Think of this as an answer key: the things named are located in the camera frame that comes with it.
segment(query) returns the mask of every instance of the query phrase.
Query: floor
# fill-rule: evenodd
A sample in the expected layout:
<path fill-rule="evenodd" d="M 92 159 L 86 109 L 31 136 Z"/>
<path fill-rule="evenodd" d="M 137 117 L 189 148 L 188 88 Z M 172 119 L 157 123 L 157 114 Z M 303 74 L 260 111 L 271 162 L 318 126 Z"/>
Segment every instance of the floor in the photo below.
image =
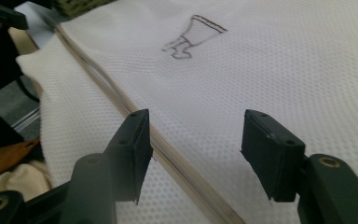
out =
<path fill-rule="evenodd" d="M 26 76 L 22 76 L 21 80 L 27 90 L 36 96 L 31 80 Z M 39 103 L 29 99 L 15 81 L 0 90 L 0 116 L 25 140 L 31 140 L 40 135 L 38 108 Z"/>

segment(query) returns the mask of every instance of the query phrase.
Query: brown leather object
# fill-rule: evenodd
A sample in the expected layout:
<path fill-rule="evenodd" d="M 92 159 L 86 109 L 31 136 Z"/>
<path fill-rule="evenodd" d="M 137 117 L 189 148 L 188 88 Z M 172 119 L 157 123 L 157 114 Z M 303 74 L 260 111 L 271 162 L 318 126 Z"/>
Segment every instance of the brown leather object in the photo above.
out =
<path fill-rule="evenodd" d="M 29 152 L 39 144 L 40 138 L 18 143 L 8 147 L 0 147 L 0 174 L 17 165 Z"/>

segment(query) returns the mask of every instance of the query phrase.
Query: beige strip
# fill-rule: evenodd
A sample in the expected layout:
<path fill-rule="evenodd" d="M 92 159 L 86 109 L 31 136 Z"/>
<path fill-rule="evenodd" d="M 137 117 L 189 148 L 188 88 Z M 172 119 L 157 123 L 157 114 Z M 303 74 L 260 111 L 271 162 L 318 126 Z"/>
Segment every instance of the beige strip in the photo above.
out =
<path fill-rule="evenodd" d="M 103 68 L 84 53 L 61 26 L 57 27 L 56 34 L 68 51 L 79 62 L 93 81 L 103 90 L 112 104 L 124 116 L 130 112 L 142 109 L 136 108 L 124 91 L 106 75 Z M 96 76 L 88 67 L 92 66 L 105 80 Z M 158 133 L 150 124 L 151 144 L 155 151 L 155 158 L 171 175 L 176 183 L 185 191 L 212 223 L 244 223 L 231 206 L 210 186 L 210 184 Z"/>

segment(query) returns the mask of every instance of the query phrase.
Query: black line drawing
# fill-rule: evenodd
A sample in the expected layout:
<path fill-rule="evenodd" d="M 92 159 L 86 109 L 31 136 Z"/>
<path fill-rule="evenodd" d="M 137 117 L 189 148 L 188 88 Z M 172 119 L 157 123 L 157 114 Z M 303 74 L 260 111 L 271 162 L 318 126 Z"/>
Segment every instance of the black line drawing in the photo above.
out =
<path fill-rule="evenodd" d="M 173 49 L 171 54 L 175 59 L 190 59 L 191 54 L 188 49 L 194 48 L 217 35 L 221 35 L 227 30 L 220 25 L 209 21 L 199 15 L 194 15 L 190 19 L 187 29 L 173 42 L 164 46 L 162 51 Z"/>

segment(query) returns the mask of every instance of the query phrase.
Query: beige cloth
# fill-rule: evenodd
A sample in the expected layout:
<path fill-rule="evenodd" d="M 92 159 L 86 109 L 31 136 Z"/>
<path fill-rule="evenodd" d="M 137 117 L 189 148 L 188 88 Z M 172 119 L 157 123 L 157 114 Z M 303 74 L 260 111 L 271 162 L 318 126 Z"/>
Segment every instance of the beige cloth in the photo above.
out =
<path fill-rule="evenodd" d="M 16 190 L 22 194 L 24 201 L 29 201 L 50 189 L 48 167 L 41 161 L 20 164 L 13 171 L 0 175 L 0 191 Z"/>

